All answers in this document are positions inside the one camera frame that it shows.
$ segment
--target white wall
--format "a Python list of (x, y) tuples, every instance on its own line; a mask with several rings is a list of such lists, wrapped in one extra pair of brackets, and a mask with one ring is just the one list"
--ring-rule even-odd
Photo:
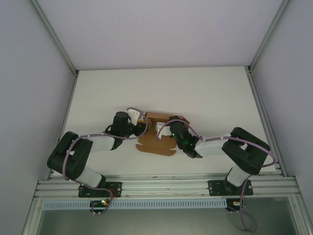
[(79, 70), (246, 66), (282, 0), (38, 0)]
[(18, 235), (73, 76), (28, 1), (1, 1), (0, 22), (0, 234)]
[(294, 0), (254, 74), (289, 175), (313, 219), (313, 1)]
[[(165, 84), (161, 91), (160, 84)], [(205, 137), (222, 136), (240, 126), (266, 139), (243, 66), (81, 70), (65, 131), (79, 135), (100, 133), (112, 123), (116, 112), (130, 106), (183, 115), (199, 135)], [(92, 153), (87, 165), (104, 175), (228, 173), (234, 166), (221, 150), (217, 155), (194, 160), (182, 151), (171, 157), (140, 152), (136, 143), (137, 140), (125, 141), (115, 151)], [(262, 172), (269, 171), (275, 171), (275, 167), (262, 169)]]

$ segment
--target cable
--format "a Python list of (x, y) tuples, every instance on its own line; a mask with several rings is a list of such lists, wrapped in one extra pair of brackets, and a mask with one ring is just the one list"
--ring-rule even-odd
[[(138, 139), (140, 138), (141, 136), (143, 136), (147, 130), (148, 130), (148, 119), (147, 117), (144, 115), (143, 111), (142, 110), (139, 110), (137, 108), (133, 108), (133, 107), (130, 107), (130, 108), (127, 108), (127, 110), (129, 109), (134, 109), (138, 112), (140, 112), (142, 115), (143, 115), (143, 118), (145, 119), (146, 121), (146, 127), (145, 127), (145, 130), (139, 135), (139, 136), (136, 136), (136, 137), (131, 137), (131, 138), (127, 138), (127, 137), (120, 137), (120, 136), (114, 136), (114, 135), (109, 135), (109, 134), (105, 134), (105, 133), (101, 133), (101, 134), (90, 134), (90, 135), (83, 135), (83, 136), (79, 136), (77, 139), (75, 139), (73, 141), (73, 143), (70, 145), (70, 147), (68, 148), (67, 150), (67, 154), (65, 155), (65, 158), (64, 158), (64, 162), (63, 162), (63, 166), (62, 166), (62, 175), (63, 175), (63, 178), (68, 181), (69, 178), (66, 177), (66, 165), (67, 165), (67, 161), (68, 161), (68, 158), (69, 158), (69, 154), (70, 152), (72, 151), (73, 147), (75, 146), (75, 144), (80, 140), (80, 139), (83, 139), (83, 138), (90, 138), (90, 137), (102, 137), (102, 136), (108, 136), (108, 137), (113, 137), (113, 138), (118, 138), (118, 139), (122, 139), (122, 140), (135, 140), (135, 139)], [(110, 190), (106, 189), (106, 188), (94, 188), (94, 187), (91, 187), (89, 185), (86, 185), (80, 181), (77, 181), (77, 180), (73, 180), (74, 182), (77, 182), (79, 184), (83, 184), (85, 187), (87, 188), (90, 188), (90, 189), (93, 189), (93, 190), (102, 190), (102, 191), (107, 191), (110, 193), (110, 196), (111, 196), (111, 199), (113, 199), (113, 194)], [(109, 208), (109, 206), (111, 205), (111, 202), (112, 200), (110, 200), (110, 202), (108, 203), (107, 207), (101, 212), (101, 214), (105, 213), (107, 211), (107, 209)]]
[(245, 195), (245, 194), (244, 194), (244, 202), (245, 202), (245, 203), (244, 203), (243, 206), (246, 207), (246, 206), (248, 205), (248, 201), (247, 201), (247, 199), (246, 199), (246, 195)]
[(113, 198), (115, 198), (116, 195), (117, 195), (116, 191), (115, 191), (114, 189), (112, 189), (112, 188), (109, 188), (109, 190), (113, 193)]
[(140, 138), (141, 136), (143, 136), (146, 131), (148, 130), (148, 119), (147, 117), (143, 114), (143, 112), (139, 109), (136, 109), (136, 108), (133, 108), (133, 107), (130, 107), (130, 108), (127, 108), (127, 110), (129, 109), (134, 109), (138, 112), (140, 112), (144, 119), (146, 120), (147, 124), (146, 124), (146, 127), (145, 127), (145, 130), (139, 135), (139, 136), (136, 136), (136, 137), (131, 137), (131, 138), (128, 138), (128, 137), (120, 137), (120, 136), (114, 136), (114, 135), (110, 135), (110, 134), (105, 134), (105, 133), (101, 133), (101, 134), (90, 134), (90, 135), (83, 135), (83, 136), (79, 136), (77, 139), (75, 139), (73, 141), (73, 143), (70, 145), (70, 147), (68, 148), (67, 150), (67, 154), (65, 155), (65, 158), (64, 158), (64, 162), (63, 162), (63, 167), (62, 167), (62, 175), (63, 175), (63, 178), (68, 181), (69, 178), (66, 177), (66, 173), (65, 173), (65, 170), (66, 170), (66, 165), (67, 165), (67, 161), (68, 161), (68, 158), (69, 158), (69, 154), (70, 152), (72, 151), (73, 147), (75, 146), (75, 144), (80, 140), (80, 139), (83, 139), (83, 138), (93, 138), (93, 137), (102, 137), (102, 136), (108, 136), (108, 137), (113, 137), (113, 138), (118, 138), (118, 139), (122, 139), (122, 140), (135, 140), (135, 139), (138, 139)]
[(112, 125), (108, 126), (104, 132), (107, 132)]
[(234, 208), (230, 207), (230, 206), (227, 206), (227, 208), (233, 210), (233, 212), (236, 212), (236, 210)]
[(165, 123), (161, 128), (160, 130), (158, 131), (157, 133), (157, 139), (159, 140), (159, 134), (161, 133), (162, 129), (167, 126), (169, 123), (171, 122), (174, 122), (174, 121), (180, 121), (182, 123), (184, 123), (187, 127), (190, 128), (190, 130), (200, 139), (200, 140), (203, 140), (203, 141), (218, 141), (218, 140), (223, 140), (223, 139), (228, 139), (228, 140), (233, 140), (233, 141), (239, 141), (239, 142), (242, 142), (242, 143), (246, 143), (246, 144), (249, 144), (249, 145), (252, 145), (258, 149), (261, 149), (263, 152), (267, 153), (268, 155), (270, 155), (272, 158), (273, 158), (273, 162), (269, 163), (269, 164), (265, 164), (263, 165), (262, 167), (267, 167), (267, 166), (270, 166), (270, 165), (274, 165), (275, 163), (277, 163), (277, 157), (272, 154), (271, 152), (269, 152), (267, 149), (263, 148), (262, 146), (259, 146), (258, 144), (255, 144), (253, 142), (250, 142), (250, 141), (246, 141), (246, 140), (243, 140), (243, 139), (240, 139), (240, 138), (234, 138), (234, 137), (231, 137), (231, 136), (222, 136), (222, 137), (213, 137), (213, 138), (203, 138), (201, 136), (198, 135), (198, 133), (187, 123), (185, 122), (184, 120), (181, 120), (181, 119), (173, 119), (173, 120), (170, 120), (168, 121), (167, 123)]
[[(243, 227), (245, 228), (245, 230), (247, 230), (250, 233), (254, 233), (254, 232), (256, 232), (258, 230), (258, 221), (257, 221), (256, 217), (253, 214), (243, 210), (243, 197), (244, 197), (244, 193), (245, 193), (246, 184), (248, 182), (248, 178), (246, 178), (246, 180), (244, 182), (243, 190), (241, 191), (240, 205), (239, 205), (239, 214), (240, 214), (241, 223), (242, 223)], [(246, 226), (245, 220), (244, 220), (244, 213), (250, 215), (253, 218), (254, 224), (255, 224), (254, 229), (249, 229)]]
[(92, 204), (92, 206), (91, 206), (91, 213), (93, 214), (93, 215), (95, 215), (96, 214), (96, 212), (94, 212), (94, 207), (95, 206), (98, 206), (98, 205), (100, 205), (100, 204), (102, 204), (101, 202), (95, 202), (95, 203), (93, 203)]
[[(221, 140), (221, 139), (228, 139), (228, 140), (233, 140), (233, 141), (239, 141), (239, 142), (243, 142), (243, 143), (246, 143), (246, 144), (249, 144), (249, 145), (252, 145), (258, 149), (261, 149), (262, 151), (264, 151), (265, 153), (267, 153), (268, 155), (270, 155), (272, 158), (273, 158), (273, 162), (270, 163), (270, 164), (265, 164), (263, 165), (262, 167), (267, 167), (267, 166), (270, 166), (270, 165), (274, 165), (275, 163), (277, 163), (277, 158), (274, 154), (272, 154), (271, 152), (269, 152), (267, 149), (263, 148), (262, 146), (259, 146), (258, 144), (255, 144), (253, 142), (250, 142), (250, 141), (246, 141), (246, 140), (243, 140), (243, 139), (240, 139), (240, 138), (234, 138), (234, 137), (230, 137), (230, 136), (224, 136), (224, 137), (214, 137), (214, 138), (203, 138), (201, 137), (187, 122), (185, 122), (184, 120), (181, 120), (181, 119), (173, 119), (173, 120), (170, 120), (168, 121), (167, 123), (165, 123), (161, 128), (160, 130), (158, 131), (157, 133), (157, 139), (159, 140), (159, 134), (161, 133), (162, 129), (167, 126), (169, 123), (171, 122), (174, 122), (174, 121), (180, 121), (182, 123), (184, 123), (187, 127), (190, 128), (190, 130), (202, 141), (217, 141), (217, 140)], [(258, 229), (258, 222), (255, 218), (254, 215), (252, 215), (251, 213), (247, 212), (247, 211), (244, 211), (243, 210), (243, 197), (244, 197), (244, 193), (245, 193), (245, 188), (246, 188), (246, 184), (248, 182), (248, 178), (246, 178), (246, 180), (244, 181), (244, 185), (243, 185), (243, 189), (241, 191), (241, 196), (240, 196), (240, 204), (239, 204), (239, 214), (240, 214), (240, 219), (241, 219), (241, 223), (243, 225), (243, 227), (245, 228), (245, 230), (247, 230), (248, 232), (251, 232), (251, 233), (254, 233), (257, 231)], [(244, 221), (244, 213), (245, 214), (248, 214), (250, 215), (253, 220), (254, 220), (254, 223), (255, 223), (255, 227), (254, 229), (249, 229), (246, 224), (245, 224), (245, 221)]]

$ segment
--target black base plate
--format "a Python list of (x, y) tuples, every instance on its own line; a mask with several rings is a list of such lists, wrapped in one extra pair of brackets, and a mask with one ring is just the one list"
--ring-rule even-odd
[[(112, 189), (114, 197), (121, 197), (122, 182), (103, 182), (98, 186), (98, 188)], [(92, 197), (103, 197), (103, 198), (110, 197), (109, 192), (106, 192), (103, 190), (93, 190), (82, 185), (78, 187), (78, 190), (79, 190), (78, 197), (91, 197), (91, 198)]]
[[(210, 196), (240, 196), (241, 191), (243, 189), (241, 186), (241, 187), (235, 188), (235, 190), (233, 190), (232, 192), (229, 192), (225, 189), (224, 180), (210, 180), (208, 181), (208, 185), (209, 185)], [(252, 186), (251, 188), (249, 188), (249, 186), (251, 186), (250, 180), (248, 180), (246, 184), (246, 188), (245, 188), (246, 196), (253, 195)]]

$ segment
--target cardboard box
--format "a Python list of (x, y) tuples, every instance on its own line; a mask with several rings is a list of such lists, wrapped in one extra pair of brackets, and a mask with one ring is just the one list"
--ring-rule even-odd
[[(172, 156), (176, 153), (176, 142), (174, 138), (170, 136), (162, 136), (162, 138), (157, 140), (157, 131), (156, 131), (156, 123), (157, 122), (168, 122), (170, 116), (173, 114), (162, 114), (162, 113), (153, 113), (147, 112), (146, 117), (149, 121), (149, 129), (146, 134), (138, 139), (140, 144), (136, 144), (136, 148), (141, 152), (146, 153), (155, 153), (164, 156)], [(179, 116), (185, 122), (189, 124), (183, 116)]]

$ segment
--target purple cable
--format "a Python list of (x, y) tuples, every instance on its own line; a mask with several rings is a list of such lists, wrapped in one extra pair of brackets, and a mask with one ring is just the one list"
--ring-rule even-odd
[[(101, 191), (106, 191), (106, 192), (109, 192), (109, 193), (110, 193), (111, 200), (110, 200), (110, 202), (107, 204), (107, 207), (100, 213), (100, 215), (102, 215), (102, 214), (104, 214), (105, 212), (107, 212), (107, 210), (108, 210), (108, 208), (109, 208), (109, 206), (111, 205), (112, 200), (113, 200), (113, 193), (111, 192), (111, 190), (109, 190), (109, 189), (107, 189), (107, 188), (94, 188), (94, 187), (90, 187), (89, 185), (85, 185), (85, 184), (84, 184), (84, 186), (87, 187), (87, 188), (93, 189), (93, 190), (101, 190)], [(92, 213), (93, 213), (93, 208), (94, 208), (95, 206), (96, 206), (96, 203), (93, 204), (92, 207), (91, 207), (91, 212), (92, 212)]]
[[(271, 152), (269, 152), (267, 149), (263, 148), (262, 146), (259, 146), (258, 144), (255, 144), (253, 142), (250, 142), (250, 141), (246, 141), (246, 140), (243, 140), (243, 139), (240, 139), (240, 138), (234, 138), (234, 137), (230, 137), (230, 136), (224, 136), (224, 137), (214, 137), (214, 138), (208, 138), (208, 139), (205, 139), (203, 137), (201, 137), (187, 122), (185, 122), (184, 120), (181, 120), (181, 119), (174, 119), (174, 120), (170, 120), (168, 121), (167, 123), (165, 123), (161, 128), (160, 130), (158, 131), (157, 133), (157, 139), (159, 140), (159, 134), (161, 133), (162, 129), (167, 126), (169, 123), (171, 122), (174, 122), (174, 121), (180, 121), (182, 123), (184, 123), (187, 127), (190, 128), (190, 130), (200, 139), (200, 140), (203, 140), (203, 141), (217, 141), (217, 140), (222, 140), (222, 139), (228, 139), (228, 140), (233, 140), (233, 141), (239, 141), (239, 142), (243, 142), (243, 143), (246, 143), (246, 144), (249, 144), (249, 145), (252, 145), (258, 149), (261, 149), (262, 151), (264, 151), (265, 153), (267, 153), (268, 155), (270, 155), (272, 158), (273, 158), (273, 162), (272, 163), (269, 163), (269, 164), (265, 164), (263, 165), (262, 167), (267, 167), (267, 166), (270, 166), (270, 165), (274, 165), (275, 163), (277, 163), (277, 158), (274, 154), (272, 154)], [(240, 205), (239, 205), (239, 213), (240, 213), (240, 219), (241, 219), (241, 223), (243, 224), (243, 227), (245, 228), (245, 230), (247, 230), (248, 232), (251, 232), (251, 233), (254, 233), (255, 231), (257, 231), (258, 229), (258, 222), (255, 218), (254, 215), (252, 215), (251, 213), (247, 212), (247, 211), (244, 211), (242, 210), (242, 204), (243, 204), (243, 198), (244, 198), (244, 193), (245, 193), (245, 188), (246, 188), (246, 184), (248, 182), (248, 178), (246, 178), (245, 182), (244, 182), (244, 185), (243, 185), (243, 190), (241, 192), (241, 196), (240, 196)], [(250, 215), (253, 219), (254, 219), (254, 222), (255, 222), (255, 227), (254, 229), (249, 229), (246, 224), (245, 224), (245, 221), (244, 221), (244, 216), (243, 214), (248, 214)]]
[[(258, 221), (256, 220), (255, 216), (253, 214), (251, 214), (250, 212), (244, 211), (243, 210), (243, 200), (244, 200), (244, 193), (245, 193), (245, 188), (246, 188), (246, 184), (248, 182), (248, 178), (246, 178), (244, 185), (243, 185), (243, 190), (241, 191), (241, 195), (240, 195), (240, 205), (239, 205), (239, 214), (240, 214), (240, 219), (241, 219), (241, 223), (243, 225), (243, 227), (245, 228), (245, 230), (247, 230), (250, 233), (254, 233), (258, 230)], [(254, 229), (249, 229), (246, 224), (245, 224), (245, 220), (244, 220), (244, 213), (250, 215), (255, 223)]]
[[(63, 178), (68, 181), (69, 178), (66, 177), (66, 165), (67, 165), (67, 161), (68, 161), (68, 158), (69, 158), (69, 154), (70, 152), (72, 151), (73, 147), (75, 146), (75, 144), (82, 138), (90, 138), (90, 137), (102, 137), (102, 136), (108, 136), (108, 137), (113, 137), (113, 138), (118, 138), (118, 139), (122, 139), (122, 140), (135, 140), (135, 139), (138, 139), (140, 138), (141, 136), (143, 136), (147, 130), (148, 130), (148, 119), (147, 117), (144, 115), (144, 113), (137, 109), (137, 108), (133, 108), (133, 107), (130, 107), (130, 108), (127, 108), (127, 110), (129, 109), (134, 109), (138, 112), (140, 112), (140, 114), (144, 117), (145, 121), (146, 121), (146, 127), (145, 127), (145, 130), (139, 135), (139, 136), (136, 136), (136, 137), (131, 137), (131, 138), (127, 138), (127, 137), (120, 137), (120, 136), (114, 136), (114, 135), (109, 135), (109, 134), (105, 134), (105, 133), (101, 133), (101, 134), (91, 134), (91, 135), (83, 135), (83, 136), (79, 136), (77, 139), (75, 139), (73, 141), (73, 143), (70, 145), (70, 147), (68, 148), (67, 150), (67, 154), (65, 155), (65, 158), (64, 158), (64, 162), (63, 162), (63, 166), (62, 166), (62, 175), (63, 175)], [(89, 185), (86, 185), (84, 184), (85, 187), (87, 188), (90, 188), (90, 189), (93, 189), (93, 190), (103, 190), (103, 191), (107, 191), (110, 193), (110, 196), (111, 196), (111, 199), (113, 199), (113, 194), (110, 190), (106, 189), (106, 188), (94, 188), (94, 187), (91, 187)], [(105, 213), (107, 211), (107, 209), (109, 208), (109, 206), (111, 205), (111, 202), (112, 200), (110, 200), (110, 202), (108, 203), (107, 207), (101, 212), (101, 214)]]
[(69, 158), (69, 154), (70, 152), (72, 151), (73, 147), (75, 146), (75, 144), (80, 140), (80, 139), (83, 139), (83, 138), (90, 138), (90, 137), (102, 137), (102, 136), (108, 136), (108, 137), (113, 137), (113, 138), (118, 138), (118, 139), (122, 139), (122, 140), (135, 140), (135, 139), (138, 139), (139, 137), (143, 136), (146, 131), (148, 130), (148, 119), (146, 118), (146, 116), (143, 114), (143, 112), (139, 109), (136, 109), (136, 108), (127, 108), (127, 110), (129, 109), (134, 109), (138, 112), (140, 112), (144, 119), (146, 120), (147, 124), (146, 124), (146, 127), (145, 127), (145, 130), (139, 135), (139, 136), (136, 136), (136, 137), (131, 137), (131, 138), (127, 138), (127, 137), (120, 137), (120, 136), (114, 136), (114, 135), (109, 135), (109, 134), (105, 134), (105, 133), (101, 133), (101, 134), (90, 134), (90, 135), (83, 135), (83, 136), (79, 136), (76, 140), (73, 141), (73, 143), (70, 145), (70, 147), (68, 148), (67, 150), (67, 154), (65, 155), (65, 158), (64, 158), (64, 162), (63, 162), (63, 167), (62, 167), (62, 175), (63, 175), (63, 178), (68, 181), (69, 178), (66, 177), (66, 173), (65, 173), (65, 170), (66, 170), (66, 165), (67, 165), (67, 161), (68, 161), (68, 158)]
[(208, 138), (208, 139), (205, 139), (203, 137), (201, 137), (200, 135), (198, 135), (198, 133), (187, 123), (185, 122), (184, 120), (181, 120), (181, 119), (174, 119), (174, 120), (170, 120), (168, 121), (167, 123), (165, 123), (161, 128), (160, 130), (158, 131), (157, 133), (157, 139), (159, 140), (159, 134), (161, 133), (162, 129), (167, 126), (169, 123), (171, 122), (174, 122), (174, 121), (180, 121), (182, 123), (184, 123), (186, 126), (188, 126), (190, 128), (190, 130), (200, 139), (200, 140), (203, 140), (203, 141), (218, 141), (218, 140), (223, 140), (223, 139), (228, 139), (228, 140), (233, 140), (233, 141), (239, 141), (239, 142), (243, 142), (243, 143), (246, 143), (246, 144), (249, 144), (249, 145), (252, 145), (258, 149), (261, 149), (263, 152), (269, 154), (272, 158), (273, 158), (273, 162), (269, 163), (269, 164), (265, 164), (263, 165), (262, 167), (267, 167), (267, 166), (270, 166), (270, 165), (274, 165), (275, 163), (277, 163), (277, 158), (274, 154), (272, 154), (271, 152), (269, 152), (267, 149), (263, 148), (262, 146), (259, 146), (258, 144), (255, 144), (253, 142), (250, 142), (250, 141), (246, 141), (246, 140), (243, 140), (243, 139), (240, 139), (240, 138), (234, 138), (234, 137), (231, 137), (231, 136), (223, 136), (223, 137), (213, 137), (213, 138)]

